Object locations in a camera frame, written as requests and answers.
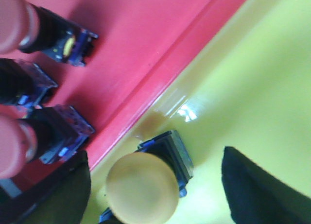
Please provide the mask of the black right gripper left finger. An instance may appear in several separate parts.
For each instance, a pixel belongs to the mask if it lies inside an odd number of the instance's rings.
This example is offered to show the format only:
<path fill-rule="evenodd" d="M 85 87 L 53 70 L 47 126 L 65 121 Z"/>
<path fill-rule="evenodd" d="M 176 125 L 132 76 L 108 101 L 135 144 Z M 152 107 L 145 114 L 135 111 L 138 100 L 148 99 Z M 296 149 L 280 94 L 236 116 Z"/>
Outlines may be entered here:
<path fill-rule="evenodd" d="M 0 206 L 2 224 L 79 224 L 90 196 L 87 152 L 78 151 L 49 176 Z"/>

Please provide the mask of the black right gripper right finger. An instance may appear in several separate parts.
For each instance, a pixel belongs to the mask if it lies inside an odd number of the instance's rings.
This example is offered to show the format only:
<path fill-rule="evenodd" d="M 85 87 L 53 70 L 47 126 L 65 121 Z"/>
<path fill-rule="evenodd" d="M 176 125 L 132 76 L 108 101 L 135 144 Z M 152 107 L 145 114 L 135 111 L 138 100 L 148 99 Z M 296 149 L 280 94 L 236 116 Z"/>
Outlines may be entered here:
<path fill-rule="evenodd" d="M 311 200 L 226 146 L 222 184 L 236 224 L 309 224 Z"/>

